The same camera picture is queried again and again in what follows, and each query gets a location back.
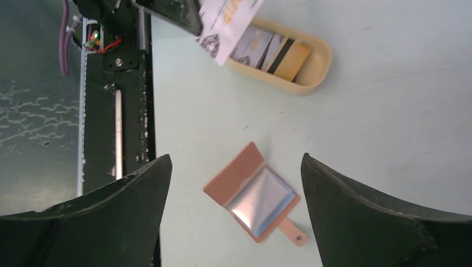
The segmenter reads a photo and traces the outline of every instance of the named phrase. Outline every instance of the black magnetic stripe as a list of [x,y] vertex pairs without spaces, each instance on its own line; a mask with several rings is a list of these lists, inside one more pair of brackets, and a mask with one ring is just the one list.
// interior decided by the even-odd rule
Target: black magnetic stripe
[[277,57],[274,59],[274,62],[272,63],[271,67],[267,71],[270,74],[274,74],[277,68],[279,67],[280,63],[282,62],[283,58],[287,54],[287,52],[290,50],[292,47],[292,44],[294,42],[294,39],[288,39],[285,44],[283,45],[280,53],[277,55]]

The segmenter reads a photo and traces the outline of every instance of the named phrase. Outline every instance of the red wire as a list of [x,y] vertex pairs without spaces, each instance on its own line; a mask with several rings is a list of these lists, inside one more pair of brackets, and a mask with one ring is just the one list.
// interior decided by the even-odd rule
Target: red wire
[[108,49],[110,48],[115,48],[116,46],[118,46],[119,44],[121,43],[121,39],[119,37],[116,38],[116,42],[114,43],[111,43],[109,44],[108,46],[106,46],[104,49],[102,50],[98,50],[96,48],[93,48],[93,47],[90,47],[90,49],[92,49],[93,51],[97,52],[97,53],[106,53]]

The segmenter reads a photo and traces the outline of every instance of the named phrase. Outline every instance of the screw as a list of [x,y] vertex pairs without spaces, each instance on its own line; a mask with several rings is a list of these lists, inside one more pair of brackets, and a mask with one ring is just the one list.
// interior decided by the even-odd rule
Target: screw
[[123,65],[123,60],[121,58],[117,58],[115,60],[115,64],[117,67],[121,67]]

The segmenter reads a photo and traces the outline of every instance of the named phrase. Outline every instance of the black bracket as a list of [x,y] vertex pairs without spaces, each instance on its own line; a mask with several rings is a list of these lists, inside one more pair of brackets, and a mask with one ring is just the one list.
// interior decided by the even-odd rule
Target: black bracket
[[[121,43],[108,53],[104,54],[104,71],[124,71],[139,68],[139,43],[138,31],[131,31],[124,36]],[[106,34],[104,36],[104,47],[115,42],[115,39]]]

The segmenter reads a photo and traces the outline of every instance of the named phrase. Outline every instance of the gray metal surface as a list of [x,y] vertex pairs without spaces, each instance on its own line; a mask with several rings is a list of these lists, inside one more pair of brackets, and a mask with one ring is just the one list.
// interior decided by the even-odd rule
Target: gray metal surface
[[295,198],[295,192],[271,169],[264,167],[239,195],[228,210],[260,237]]
[[61,16],[61,1],[2,1],[0,215],[77,193],[80,51],[71,47],[70,76],[62,77]]

